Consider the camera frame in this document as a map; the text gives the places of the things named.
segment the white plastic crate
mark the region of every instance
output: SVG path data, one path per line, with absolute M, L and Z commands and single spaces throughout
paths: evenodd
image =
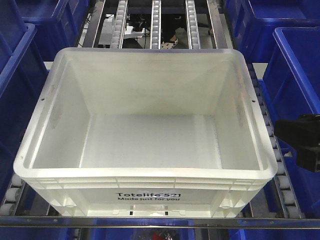
M 66 48 L 14 170 L 64 216 L 220 218 L 277 163 L 236 50 Z

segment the metal rail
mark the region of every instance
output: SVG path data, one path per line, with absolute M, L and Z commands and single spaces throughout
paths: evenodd
M 90 24 L 83 41 L 83 48 L 97 48 L 101 30 L 105 20 L 105 5 L 107 0 L 96 0 Z
M 111 49 L 121 49 L 124 42 L 124 34 L 126 29 L 128 11 L 128 0 L 120 0 L 115 16 L 115 26 L 112 33 L 110 44 Z
M 185 18 L 189 49 L 200 49 L 199 29 L 194 0 L 185 0 Z
M 152 225 L 154 218 L 135 218 L 136 221 L 119 223 L 120 218 L 60 217 L 60 216 L 1 216 L 0 227 L 41 228 L 192 228 L 192 229 L 320 229 L 320 219 L 289 218 L 193 218 L 191 225 Z
M 209 33 L 213 48 L 227 49 L 227 41 L 222 27 L 217 0 L 207 0 Z
M 152 0 L 150 48 L 161 48 L 161 0 Z

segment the blue plastic crate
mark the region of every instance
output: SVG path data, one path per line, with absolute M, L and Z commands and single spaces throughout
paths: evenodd
M 226 0 L 237 49 L 249 63 L 268 63 L 278 27 L 320 26 L 319 0 Z
M 27 31 L 14 0 L 2 0 L 0 7 L 0 72 Z
M 4 195 L 13 162 L 48 71 L 33 39 L 36 27 L 27 32 L 0 73 L 0 199 Z
M 71 12 L 77 29 L 80 29 L 83 21 L 86 19 L 88 1 L 87 0 L 69 0 Z
M 0 240 L 74 240 L 72 228 L 0 227 Z
M 190 226 L 191 220 L 187 219 L 168 219 L 168 218 L 132 218 L 132 219 L 98 219 L 97 224 L 103 225 L 130 225 L 140 221 L 142 226 L 161 225 L 161 226 Z M 195 240 L 195 231 L 193 228 L 174 228 L 178 234 L 179 240 Z M 148 236 L 153 228 L 92 228 L 90 231 L 91 240 L 135 240 L 139 236 Z
M 277 118 L 320 114 L 320 27 L 281 27 L 274 38 L 263 81 Z
M 230 229 L 230 240 L 318 240 L 318 229 Z
M 87 11 L 85 0 L 16 0 L 25 23 L 35 24 L 35 42 L 44 61 L 74 47 Z

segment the person's foot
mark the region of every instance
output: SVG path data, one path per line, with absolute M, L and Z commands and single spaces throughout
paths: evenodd
M 161 49 L 173 49 L 178 44 L 178 38 L 173 36 L 170 40 L 161 43 Z

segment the black bracket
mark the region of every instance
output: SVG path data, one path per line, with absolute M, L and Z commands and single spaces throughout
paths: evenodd
M 296 164 L 320 171 L 320 114 L 303 114 L 296 120 L 279 119 L 274 135 L 296 149 Z

